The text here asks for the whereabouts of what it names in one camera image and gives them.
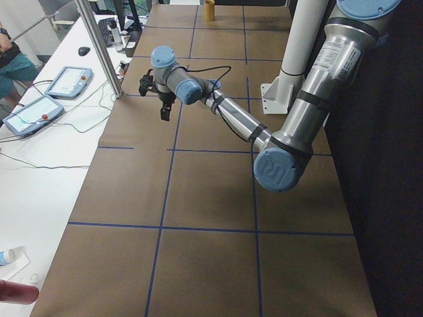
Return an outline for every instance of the computer mouse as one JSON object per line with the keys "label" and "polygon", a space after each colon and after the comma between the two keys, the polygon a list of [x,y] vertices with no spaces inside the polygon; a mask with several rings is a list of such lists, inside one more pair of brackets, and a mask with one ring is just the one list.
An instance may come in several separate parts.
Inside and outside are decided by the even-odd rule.
{"label": "computer mouse", "polygon": [[82,48],[78,49],[78,54],[79,56],[86,56],[89,51],[90,51],[90,48],[83,46]]}

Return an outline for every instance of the green shorts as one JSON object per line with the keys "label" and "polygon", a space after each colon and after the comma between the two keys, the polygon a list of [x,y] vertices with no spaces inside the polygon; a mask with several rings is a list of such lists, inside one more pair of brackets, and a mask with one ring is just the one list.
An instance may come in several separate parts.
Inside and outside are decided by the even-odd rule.
{"label": "green shorts", "polygon": [[33,81],[37,75],[34,64],[19,53],[9,64],[0,68],[0,98],[12,92],[13,81]]}

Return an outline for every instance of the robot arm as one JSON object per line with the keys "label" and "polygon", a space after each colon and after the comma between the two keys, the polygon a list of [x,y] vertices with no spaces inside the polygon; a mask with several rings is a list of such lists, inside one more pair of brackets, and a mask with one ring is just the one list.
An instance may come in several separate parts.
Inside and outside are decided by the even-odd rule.
{"label": "robot arm", "polygon": [[298,183],[313,154],[311,144],[331,110],[330,102],[350,84],[362,54],[384,35],[399,2],[338,1],[325,26],[327,40],[284,125],[275,133],[225,96],[219,90],[219,83],[191,76],[166,46],[153,50],[151,64],[155,81],[150,70],[140,80],[139,92],[142,96],[147,91],[159,95],[163,120],[169,120],[176,97],[185,104],[203,102],[258,149],[254,162],[258,183],[274,192],[288,191]]}

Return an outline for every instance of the red can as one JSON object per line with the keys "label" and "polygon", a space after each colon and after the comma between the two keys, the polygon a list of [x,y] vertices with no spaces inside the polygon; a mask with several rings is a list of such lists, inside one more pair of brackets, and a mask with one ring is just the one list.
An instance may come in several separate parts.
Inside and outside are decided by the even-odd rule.
{"label": "red can", "polygon": [[12,304],[32,304],[40,291],[35,286],[0,279],[0,302]]}

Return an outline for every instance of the person's arm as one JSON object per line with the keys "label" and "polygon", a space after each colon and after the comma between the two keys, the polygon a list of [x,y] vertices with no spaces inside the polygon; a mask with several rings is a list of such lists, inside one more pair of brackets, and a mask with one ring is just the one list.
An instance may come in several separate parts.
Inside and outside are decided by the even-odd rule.
{"label": "person's arm", "polygon": [[11,47],[12,47],[12,43],[11,43],[9,37],[6,34],[0,33],[0,50],[1,50],[1,53],[4,53],[5,51],[7,51]]}

